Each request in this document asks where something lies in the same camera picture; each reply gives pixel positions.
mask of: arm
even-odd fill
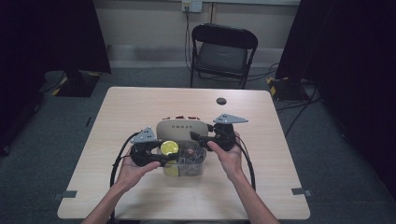
[[[143,175],[159,166],[160,163],[154,161],[144,167],[139,167],[134,164],[131,157],[124,157],[116,183],[82,223],[106,223],[121,196],[135,186]]]
[[[241,149],[234,146],[230,151],[224,151],[214,142],[208,142],[207,145],[218,154],[221,165],[233,183],[250,222],[253,224],[279,223],[248,182],[242,170]]]

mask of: light wood tabletop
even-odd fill
[[[218,98],[226,105],[218,105]],[[301,183],[267,91],[113,87],[106,94],[90,136],[63,198],[60,218],[84,218],[109,189],[110,174],[125,140],[162,119],[177,116],[213,119],[227,113],[248,119],[233,127],[240,133],[253,164],[256,189],[278,219],[307,219],[310,211]],[[244,172],[249,179],[246,160]],[[173,177],[158,168],[125,193],[116,218],[137,220],[241,220],[248,216],[217,155],[207,152],[199,176]]]

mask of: forearm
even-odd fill
[[[98,205],[96,205],[96,207],[82,221],[82,223],[106,223],[123,193],[124,190],[122,190],[122,188],[117,185],[113,185],[105,197],[99,202]]]
[[[239,175],[232,182],[250,223],[279,223],[244,175]]]

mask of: chair backrest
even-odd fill
[[[204,23],[194,27],[191,32],[192,42],[195,40],[240,49],[253,49],[258,46],[257,37],[248,30],[229,26]]]

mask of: gray carpet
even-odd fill
[[[252,68],[250,74],[266,71]],[[61,74],[46,74],[43,90]],[[53,195],[66,189],[108,88],[189,84],[187,68],[115,68],[112,75],[101,77],[91,98],[53,97],[46,92],[40,110],[10,145],[10,155],[0,158],[0,223],[79,223],[57,217],[60,202]],[[194,88],[238,89],[238,83],[196,78]],[[268,91],[265,78],[249,81],[246,89]],[[301,109],[279,111],[284,131]],[[321,101],[301,114],[287,141],[303,188],[314,195],[307,198],[311,218],[282,223],[396,223],[396,203],[370,165],[343,139]]]

